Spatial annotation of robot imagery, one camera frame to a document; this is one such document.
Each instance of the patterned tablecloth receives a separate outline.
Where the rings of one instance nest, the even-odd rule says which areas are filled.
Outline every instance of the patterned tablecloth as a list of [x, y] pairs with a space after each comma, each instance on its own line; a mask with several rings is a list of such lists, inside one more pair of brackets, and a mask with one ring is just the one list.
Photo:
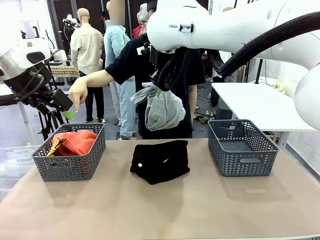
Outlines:
[[57, 66], [50, 66], [52, 75], [57, 78], [57, 77], [62, 77], [62, 78], [79, 78], [79, 69], [76, 66], [70, 65], [67, 66], [65, 63]]

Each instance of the beige jacket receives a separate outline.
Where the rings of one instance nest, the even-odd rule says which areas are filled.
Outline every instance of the beige jacket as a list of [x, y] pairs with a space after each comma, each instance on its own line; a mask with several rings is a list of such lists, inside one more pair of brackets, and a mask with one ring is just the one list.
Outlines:
[[101, 32], [84, 23], [71, 36], [71, 60], [79, 71], [91, 74], [100, 70], [99, 59], [104, 44]]

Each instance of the light blue outfit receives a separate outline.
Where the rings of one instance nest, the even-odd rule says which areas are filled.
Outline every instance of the light blue outfit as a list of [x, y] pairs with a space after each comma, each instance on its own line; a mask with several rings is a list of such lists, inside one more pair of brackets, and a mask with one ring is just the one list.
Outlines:
[[[106, 31], [104, 35], [105, 49], [105, 67], [112, 64], [130, 41], [126, 35], [126, 29], [123, 26], [111, 25], [110, 20], [105, 21]], [[122, 85], [115, 83], [119, 95], [120, 112], [121, 112], [121, 129], [120, 135], [131, 137], [133, 135], [136, 105], [132, 103], [130, 98], [136, 93], [135, 77], [126, 80]]]

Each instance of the black folded cloth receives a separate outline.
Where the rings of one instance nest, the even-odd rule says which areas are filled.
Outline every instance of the black folded cloth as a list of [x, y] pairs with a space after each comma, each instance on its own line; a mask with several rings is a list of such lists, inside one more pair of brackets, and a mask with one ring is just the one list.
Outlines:
[[187, 145], [188, 141], [185, 140], [137, 145], [130, 172], [151, 185], [171, 181], [189, 173]]

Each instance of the wall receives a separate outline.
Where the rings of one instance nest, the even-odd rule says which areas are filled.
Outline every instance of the wall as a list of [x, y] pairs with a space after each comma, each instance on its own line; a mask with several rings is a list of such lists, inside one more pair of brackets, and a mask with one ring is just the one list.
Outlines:
[[20, 21], [38, 21], [39, 35], [46, 38], [47, 30], [57, 47], [46, 0], [0, 0], [0, 9], [0, 29], [7, 37], [21, 36]]
[[[212, 14], [222, 12], [223, 8], [235, 4], [234, 0], [213, 0]], [[238, 0], [237, 6], [247, 4], [247, 0]], [[248, 81], [256, 79], [259, 59], [250, 61]], [[285, 92], [294, 97], [298, 83], [307, 73], [302, 66], [278, 62], [274, 60], [263, 61], [261, 76], [278, 79], [285, 84]], [[315, 132], [292, 132], [288, 144], [308, 163], [318, 174], [320, 174], [320, 131]]]

